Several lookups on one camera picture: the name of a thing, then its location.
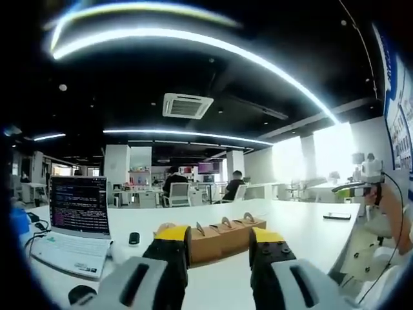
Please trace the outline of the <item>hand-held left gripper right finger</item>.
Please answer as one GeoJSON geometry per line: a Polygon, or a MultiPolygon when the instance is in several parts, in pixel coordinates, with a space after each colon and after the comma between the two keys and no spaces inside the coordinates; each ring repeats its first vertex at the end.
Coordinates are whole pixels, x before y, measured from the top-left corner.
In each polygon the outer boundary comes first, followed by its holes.
{"type": "Polygon", "coordinates": [[[333,279],[298,259],[284,238],[266,229],[250,230],[250,286],[256,309],[353,309],[333,279]]]}

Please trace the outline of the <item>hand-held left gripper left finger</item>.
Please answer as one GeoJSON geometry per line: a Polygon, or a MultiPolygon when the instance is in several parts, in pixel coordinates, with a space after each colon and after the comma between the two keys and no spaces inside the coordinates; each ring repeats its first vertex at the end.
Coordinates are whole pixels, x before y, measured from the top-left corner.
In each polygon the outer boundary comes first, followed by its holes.
{"type": "Polygon", "coordinates": [[[181,309],[188,285],[191,227],[159,231],[141,257],[131,257],[100,284],[97,309],[181,309]]]}

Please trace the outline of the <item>person's right hand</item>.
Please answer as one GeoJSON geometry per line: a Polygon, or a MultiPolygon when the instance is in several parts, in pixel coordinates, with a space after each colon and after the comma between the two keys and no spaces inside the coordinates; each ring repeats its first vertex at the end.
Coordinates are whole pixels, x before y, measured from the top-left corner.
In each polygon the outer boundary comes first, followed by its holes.
{"type": "Polygon", "coordinates": [[[369,206],[379,207],[383,197],[383,186],[379,183],[370,188],[370,192],[365,196],[366,204],[369,206]]]}

